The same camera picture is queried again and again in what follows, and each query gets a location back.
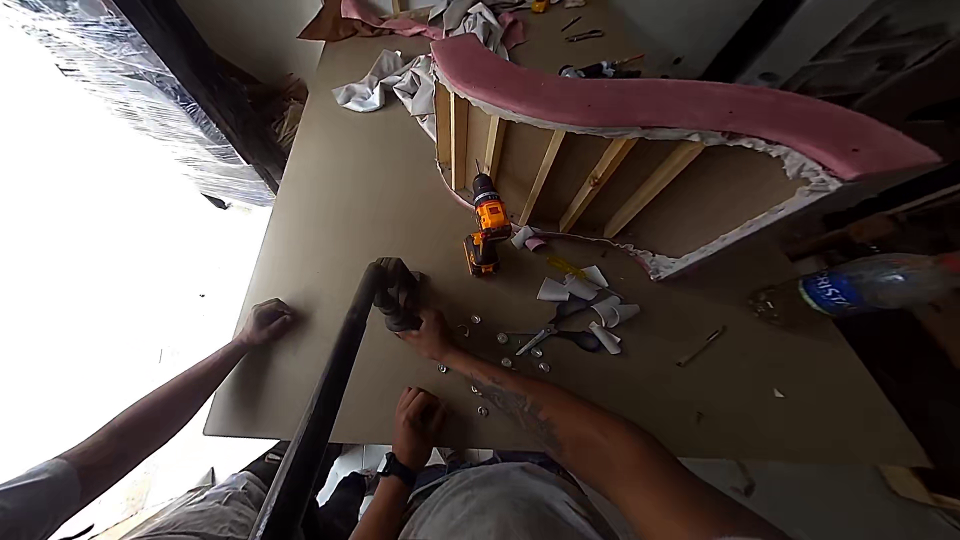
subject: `tattooed arm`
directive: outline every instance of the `tattooed arm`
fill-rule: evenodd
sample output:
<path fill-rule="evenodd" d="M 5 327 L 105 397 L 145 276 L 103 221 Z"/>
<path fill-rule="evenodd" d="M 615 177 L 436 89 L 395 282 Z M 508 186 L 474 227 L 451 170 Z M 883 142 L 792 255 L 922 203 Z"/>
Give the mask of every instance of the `tattooed arm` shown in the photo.
<path fill-rule="evenodd" d="M 785 538 L 690 473 L 650 433 L 558 386 L 458 349 L 438 311 L 425 309 L 420 318 L 423 326 L 404 332 L 405 341 L 470 378 L 485 399 L 533 433 L 554 459 L 614 503 L 639 536 Z"/>

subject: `yellow screwdriver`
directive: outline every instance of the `yellow screwdriver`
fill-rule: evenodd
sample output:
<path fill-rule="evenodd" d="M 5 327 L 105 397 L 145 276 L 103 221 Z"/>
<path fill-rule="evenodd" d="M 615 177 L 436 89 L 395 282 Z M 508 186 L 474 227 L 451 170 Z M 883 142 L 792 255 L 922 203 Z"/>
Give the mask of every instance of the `yellow screwdriver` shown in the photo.
<path fill-rule="evenodd" d="M 550 255 L 550 256 L 547 256 L 546 261 L 550 263 L 550 266 L 553 266 L 554 268 L 557 268 L 557 269 L 559 269 L 560 271 L 565 272 L 566 274 L 573 274 L 574 276 L 580 278 L 581 280 L 583 280 L 583 281 L 585 281 L 585 282 L 587 282 L 587 283 L 593 283 L 594 285 L 596 285 L 596 286 L 602 288 L 603 290 L 611 293 L 613 296 L 619 298 L 620 300 L 624 300 L 622 294 L 614 291 L 613 289 L 611 289 L 611 288 L 609 288 L 609 287 L 605 287 L 605 286 L 601 285 L 600 283 L 595 282 L 594 280 L 590 279 L 589 277 L 587 277 L 587 272 L 584 272 L 583 270 L 581 270 L 580 268 L 577 268 L 576 266 L 570 264 L 570 263 L 567 262 L 566 260 L 564 260 L 564 259 L 562 259 L 562 258 L 559 258 L 559 257 L 554 257 L 554 256 Z"/>

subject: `blue label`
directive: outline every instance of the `blue label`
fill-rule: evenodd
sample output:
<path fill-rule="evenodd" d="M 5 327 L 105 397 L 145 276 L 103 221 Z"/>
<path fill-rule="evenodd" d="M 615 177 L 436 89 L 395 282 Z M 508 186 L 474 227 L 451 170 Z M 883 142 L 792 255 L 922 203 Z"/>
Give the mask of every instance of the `blue label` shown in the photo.
<path fill-rule="evenodd" d="M 847 315 L 867 307 L 847 276 L 829 270 L 800 278 L 800 294 L 808 304 L 827 315 Z"/>

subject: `pink fabric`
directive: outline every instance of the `pink fabric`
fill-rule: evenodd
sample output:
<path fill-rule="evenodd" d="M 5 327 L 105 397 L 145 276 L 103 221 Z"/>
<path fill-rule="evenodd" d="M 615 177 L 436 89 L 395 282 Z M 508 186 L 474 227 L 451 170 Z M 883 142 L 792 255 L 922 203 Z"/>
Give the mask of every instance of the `pink fabric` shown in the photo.
<path fill-rule="evenodd" d="M 437 69 L 458 93 L 547 122 L 751 135 L 788 146 L 846 181 L 941 162 L 890 126 L 799 94 L 673 79 L 559 77 L 504 61 L 475 37 L 450 37 L 431 48 Z"/>
<path fill-rule="evenodd" d="M 503 12 L 496 21 L 503 27 L 503 46 L 509 51 L 520 43 L 527 40 L 526 33 L 523 31 L 523 21 L 516 18 L 512 12 Z"/>
<path fill-rule="evenodd" d="M 374 28 L 385 28 L 401 36 L 423 35 L 430 39 L 443 39 L 444 29 L 428 26 L 410 19 L 382 19 L 370 10 L 364 0 L 343 0 L 340 4 L 343 18 L 361 20 Z M 497 22 L 503 27 L 503 45 L 512 49 L 527 40 L 523 21 L 513 13 L 501 13 Z"/>
<path fill-rule="evenodd" d="M 340 15 L 344 18 L 359 19 L 374 28 L 386 28 L 401 36 L 422 34 L 430 39 L 443 39 L 444 29 L 427 26 L 410 19 L 381 19 L 371 12 L 363 0 L 343 0 Z"/>

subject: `black watch strap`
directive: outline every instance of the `black watch strap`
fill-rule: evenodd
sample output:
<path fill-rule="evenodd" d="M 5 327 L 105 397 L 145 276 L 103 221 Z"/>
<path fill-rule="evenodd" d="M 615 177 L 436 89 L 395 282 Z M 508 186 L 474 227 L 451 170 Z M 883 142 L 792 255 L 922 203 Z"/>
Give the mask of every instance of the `black watch strap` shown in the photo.
<path fill-rule="evenodd" d="M 380 471 L 380 476 L 397 477 L 410 488 L 413 488 L 414 484 L 417 483 L 417 473 L 410 467 L 400 463 L 400 460 L 396 458 L 396 454 L 393 452 L 387 452 L 387 464 L 384 465 L 383 470 Z"/>

